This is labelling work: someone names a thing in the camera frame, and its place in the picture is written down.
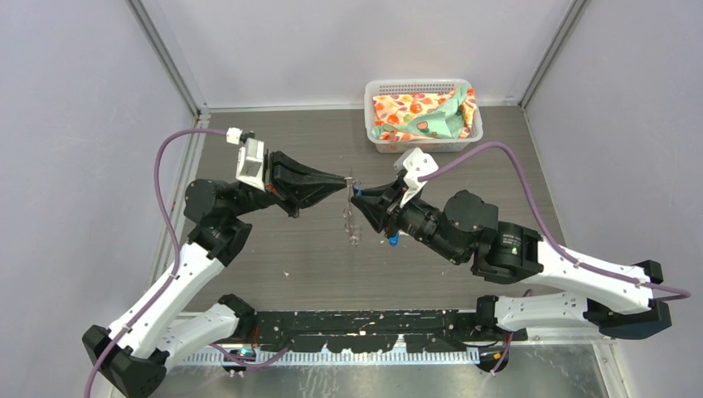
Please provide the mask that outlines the large metal keyring disc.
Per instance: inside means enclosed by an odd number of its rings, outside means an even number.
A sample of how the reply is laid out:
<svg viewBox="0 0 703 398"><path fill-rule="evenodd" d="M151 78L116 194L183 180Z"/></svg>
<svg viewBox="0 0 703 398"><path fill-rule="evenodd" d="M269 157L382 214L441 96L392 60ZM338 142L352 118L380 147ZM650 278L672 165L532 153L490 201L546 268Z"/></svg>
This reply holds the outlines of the large metal keyring disc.
<svg viewBox="0 0 703 398"><path fill-rule="evenodd" d="M353 168L351 167L348 176L345 178L347 184L347 204L343 209L344 229L348 235L348 240L352 247L356 248L361 241L361 226L356 222L355 207L352 204L354 188L359 189L359 182L353 176Z"/></svg>

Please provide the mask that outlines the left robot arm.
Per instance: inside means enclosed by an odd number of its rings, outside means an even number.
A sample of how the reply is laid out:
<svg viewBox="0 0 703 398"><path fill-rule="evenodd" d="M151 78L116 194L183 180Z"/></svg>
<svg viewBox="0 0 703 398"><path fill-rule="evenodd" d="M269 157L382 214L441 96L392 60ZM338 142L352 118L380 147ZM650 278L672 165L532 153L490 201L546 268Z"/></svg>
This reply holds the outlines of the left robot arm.
<svg viewBox="0 0 703 398"><path fill-rule="evenodd" d="M177 245L173 263L123 316L108 327L90 327L82 338L97 371L124 396L147 397L170 369L201 348L225 338L247 342L257 329L256 312L233 294L179 326L173 321L243 250L252 231L243 215L278 206L295 218L346 187L343 176L266 150L240 151L233 182L191 182L184 214L194 228Z"/></svg>

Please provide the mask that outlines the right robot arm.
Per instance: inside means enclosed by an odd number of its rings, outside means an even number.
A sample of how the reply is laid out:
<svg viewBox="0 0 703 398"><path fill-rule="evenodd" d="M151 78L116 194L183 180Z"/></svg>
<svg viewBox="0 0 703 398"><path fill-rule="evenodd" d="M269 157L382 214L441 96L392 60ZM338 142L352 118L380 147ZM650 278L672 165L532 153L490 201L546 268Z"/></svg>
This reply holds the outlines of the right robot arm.
<svg viewBox="0 0 703 398"><path fill-rule="evenodd" d="M420 198L403 203L401 181L359 191L350 202L377 233L403 232L454 265L469 263L473 275L495 284L536 284L554 294L478 298L474 332L494 340L523 328L587 325L607 337L642 340L672 325L667 303L655 299L649 284L662 282L661 266L646 260L617 265L595 260L614 273L609 278L573 265L570 251L551 246L538 231L500 221L497 206L466 190L451 196L443 209Z"/></svg>

